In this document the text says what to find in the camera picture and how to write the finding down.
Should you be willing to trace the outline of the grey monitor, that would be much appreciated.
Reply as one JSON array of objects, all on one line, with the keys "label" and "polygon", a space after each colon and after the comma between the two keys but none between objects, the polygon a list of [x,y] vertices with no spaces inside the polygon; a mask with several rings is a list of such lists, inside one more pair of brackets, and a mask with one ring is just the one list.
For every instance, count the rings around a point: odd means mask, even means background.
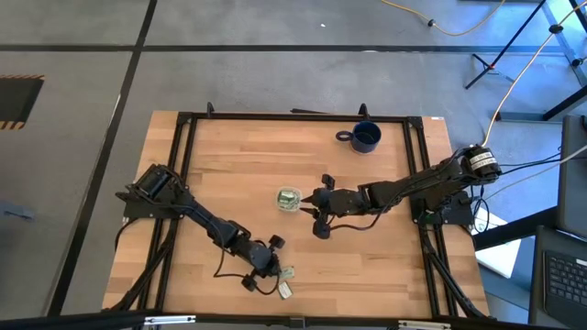
[{"label": "grey monitor", "polygon": [[561,146],[558,227],[587,238],[587,117],[564,118]]}]

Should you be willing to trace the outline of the dark blue ceramic mug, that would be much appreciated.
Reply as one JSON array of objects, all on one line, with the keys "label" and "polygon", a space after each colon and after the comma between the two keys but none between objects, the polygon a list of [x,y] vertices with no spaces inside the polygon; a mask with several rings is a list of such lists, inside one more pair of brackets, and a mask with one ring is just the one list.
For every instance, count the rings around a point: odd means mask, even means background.
[{"label": "dark blue ceramic mug", "polygon": [[351,148],[361,154],[373,152],[382,139],[381,129],[372,121],[360,121],[350,131],[339,131],[336,140],[348,142]]}]

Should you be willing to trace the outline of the clear plastic container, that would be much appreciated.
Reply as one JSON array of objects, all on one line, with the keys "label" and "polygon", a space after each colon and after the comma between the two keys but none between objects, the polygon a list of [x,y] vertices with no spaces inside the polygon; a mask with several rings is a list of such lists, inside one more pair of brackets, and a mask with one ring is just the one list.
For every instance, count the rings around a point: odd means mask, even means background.
[{"label": "clear plastic container", "polygon": [[297,188],[294,188],[294,187],[282,187],[280,190],[284,190],[284,189],[286,189],[286,190],[294,190],[294,191],[297,191],[300,194],[300,203],[299,203],[299,208],[300,208],[301,200],[303,199],[303,195],[302,195],[301,191],[298,190]]}]

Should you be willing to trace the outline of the grey flat floor object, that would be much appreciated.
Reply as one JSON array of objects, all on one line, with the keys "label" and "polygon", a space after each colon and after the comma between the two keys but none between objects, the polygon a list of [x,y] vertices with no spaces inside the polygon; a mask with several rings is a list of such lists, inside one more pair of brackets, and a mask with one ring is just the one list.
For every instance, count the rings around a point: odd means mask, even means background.
[{"label": "grey flat floor object", "polygon": [[34,219],[34,212],[30,209],[21,206],[21,205],[14,205],[11,203],[0,203],[0,214],[2,215],[11,215],[22,218],[26,221],[32,221]]}]

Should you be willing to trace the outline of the black-legged office desk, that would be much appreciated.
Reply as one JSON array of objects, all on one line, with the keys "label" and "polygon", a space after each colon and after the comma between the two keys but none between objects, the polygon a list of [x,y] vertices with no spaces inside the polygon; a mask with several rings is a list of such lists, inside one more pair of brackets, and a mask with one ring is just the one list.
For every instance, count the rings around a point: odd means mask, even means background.
[{"label": "black-legged office desk", "polygon": [[[469,90],[477,81],[479,81],[482,77],[489,73],[495,73],[497,75],[503,76],[508,82],[512,85],[515,85],[515,79],[502,74],[501,72],[495,69],[497,62],[503,57],[503,55],[512,48],[513,43],[522,33],[522,31],[526,28],[529,22],[534,18],[534,16],[542,10],[551,25],[556,23],[555,17],[552,14],[549,6],[547,5],[547,0],[514,0],[515,2],[537,2],[536,8],[531,12],[529,17],[524,21],[522,26],[514,33],[508,43],[501,49],[498,53],[497,57],[493,60],[493,62],[488,63],[479,57],[476,53],[472,54],[472,57],[479,61],[483,65],[483,70],[479,73],[475,78],[473,78],[470,82],[468,82],[464,88]],[[563,36],[562,29],[560,28],[558,32],[555,34],[555,37],[560,45],[561,52],[568,60],[572,70],[574,71],[579,83],[581,85],[581,89],[577,92],[573,93],[572,95],[568,96],[566,99],[561,101],[559,104],[555,105],[545,113],[531,113],[531,112],[512,112],[512,111],[500,111],[496,117],[496,121],[505,121],[505,122],[539,122],[539,123],[555,123],[559,122],[562,117],[568,115],[573,110],[575,110],[580,105],[587,103],[587,71],[583,72],[581,70],[582,64],[587,61],[587,55],[582,58],[576,57],[575,53],[571,49],[570,45],[568,44],[567,40]]]}]

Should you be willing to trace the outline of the black hazard-striped floor hatch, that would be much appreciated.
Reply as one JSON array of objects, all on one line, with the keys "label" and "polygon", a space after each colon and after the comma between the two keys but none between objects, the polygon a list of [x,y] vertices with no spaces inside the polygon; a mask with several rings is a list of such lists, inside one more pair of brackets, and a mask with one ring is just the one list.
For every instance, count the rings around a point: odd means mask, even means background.
[{"label": "black hazard-striped floor hatch", "polygon": [[44,82],[44,75],[0,75],[0,130],[25,126]]}]

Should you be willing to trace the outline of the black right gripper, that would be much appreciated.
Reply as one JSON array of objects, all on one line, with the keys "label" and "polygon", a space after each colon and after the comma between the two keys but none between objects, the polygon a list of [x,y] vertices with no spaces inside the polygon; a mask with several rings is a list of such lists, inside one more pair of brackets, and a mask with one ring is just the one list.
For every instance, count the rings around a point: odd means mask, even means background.
[{"label": "black right gripper", "polygon": [[312,204],[314,208],[301,207],[300,210],[315,219],[313,234],[318,238],[328,239],[331,232],[329,217],[365,215],[370,205],[361,191],[335,190],[335,179],[328,174],[322,175],[321,182],[323,187],[314,189],[313,194],[301,200],[302,203]]}]

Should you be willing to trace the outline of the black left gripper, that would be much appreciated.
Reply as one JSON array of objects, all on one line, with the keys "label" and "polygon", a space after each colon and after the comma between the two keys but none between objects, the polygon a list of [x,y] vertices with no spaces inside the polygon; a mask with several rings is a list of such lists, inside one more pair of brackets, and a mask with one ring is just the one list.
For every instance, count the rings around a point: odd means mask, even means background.
[{"label": "black left gripper", "polygon": [[253,268],[250,274],[244,276],[241,284],[250,292],[262,292],[259,288],[255,277],[261,278],[274,277],[276,283],[271,292],[274,292],[279,285],[282,277],[283,267],[280,264],[279,257],[275,254],[276,249],[281,249],[285,245],[285,240],[280,236],[273,235],[269,245],[263,245],[262,241],[251,241],[246,239],[240,248],[240,257],[247,261]]}]

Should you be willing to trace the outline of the dark grey laptop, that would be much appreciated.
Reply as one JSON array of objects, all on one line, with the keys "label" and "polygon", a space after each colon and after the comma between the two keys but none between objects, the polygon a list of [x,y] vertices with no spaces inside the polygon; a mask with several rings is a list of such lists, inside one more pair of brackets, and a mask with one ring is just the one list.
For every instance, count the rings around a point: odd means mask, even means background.
[{"label": "dark grey laptop", "polygon": [[528,322],[587,330],[586,240],[537,229]]}]

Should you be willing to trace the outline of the silver bracket plate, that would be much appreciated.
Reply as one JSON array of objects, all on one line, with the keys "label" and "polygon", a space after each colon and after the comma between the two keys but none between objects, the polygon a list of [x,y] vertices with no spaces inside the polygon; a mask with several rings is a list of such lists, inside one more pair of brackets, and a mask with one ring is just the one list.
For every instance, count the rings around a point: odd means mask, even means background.
[{"label": "silver bracket plate", "polygon": [[452,330],[451,324],[418,321],[418,320],[399,320],[398,330]]},{"label": "silver bracket plate", "polygon": [[145,326],[180,325],[194,323],[195,321],[195,315],[160,315],[147,316],[143,324]]}]

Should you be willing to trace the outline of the white box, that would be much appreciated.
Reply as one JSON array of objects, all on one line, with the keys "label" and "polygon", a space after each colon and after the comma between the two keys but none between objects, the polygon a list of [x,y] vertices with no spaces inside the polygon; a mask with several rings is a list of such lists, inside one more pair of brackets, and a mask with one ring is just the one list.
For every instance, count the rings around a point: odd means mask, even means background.
[{"label": "white box", "polygon": [[[471,228],[471,234],[477,236],[480,233],[504,225],[507,225],[505,220],[481,207],[475,215],[475,222]],[[475,256],[477,261],[485,268],[492,270],[506,279],[510,279],[520,245],[521,240],[517,239],[499,246],[477,251]]]}]

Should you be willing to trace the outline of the black frame beam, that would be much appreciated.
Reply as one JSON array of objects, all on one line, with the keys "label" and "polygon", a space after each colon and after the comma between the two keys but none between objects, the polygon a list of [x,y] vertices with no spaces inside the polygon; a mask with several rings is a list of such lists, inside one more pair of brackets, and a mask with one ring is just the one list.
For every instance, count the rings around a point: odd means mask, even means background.
[{"label": "black frame beam", "polygon": [[195,315],[190,324],[233,324],[233,325],[281,325],[290,329],[306,329],[310,326],[384,327],[398,330],[399,320],[418,320],[451,324],[452,330],[570,330],[533,324],[507,323],[492,318],[463,318],[437,316],[431,319],[407,318],[353,318],[353,317],[305,317],[305,316],[263,316],[228,314],[181,314],[145,311],[105,311],[100,313],[42,316],[0,321],[0,330],[123,330],[145,326],[147,316]]}]

